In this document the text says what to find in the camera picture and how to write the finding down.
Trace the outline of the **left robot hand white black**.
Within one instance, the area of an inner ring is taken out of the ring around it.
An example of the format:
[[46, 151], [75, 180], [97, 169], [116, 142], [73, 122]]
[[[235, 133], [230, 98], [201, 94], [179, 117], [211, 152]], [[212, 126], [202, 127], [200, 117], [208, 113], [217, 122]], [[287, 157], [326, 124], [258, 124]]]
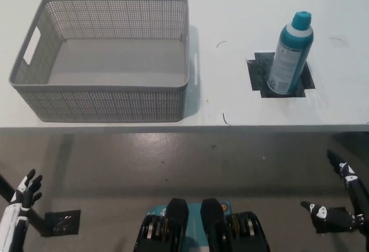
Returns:
[[42, 175], [32, 169], [12, 194], [1, 219], [1, 251], [23, 251], [34, 203], [42, 197]]

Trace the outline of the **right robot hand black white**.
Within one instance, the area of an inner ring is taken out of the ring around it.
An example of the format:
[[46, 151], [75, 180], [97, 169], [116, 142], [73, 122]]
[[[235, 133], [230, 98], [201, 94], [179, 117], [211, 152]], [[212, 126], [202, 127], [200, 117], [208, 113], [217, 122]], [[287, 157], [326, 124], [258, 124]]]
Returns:
[[368, 190], [349, 163], [338, 153], [328, 149], [326, 155], [334, 172], [344, 184], [353, 212], [347, 211], [343, 206], [327, 207], [308, 201], [302, 201], [300, 205], [310, 213], [313, 226], [319, 234], [358, 230], [368, 236]]

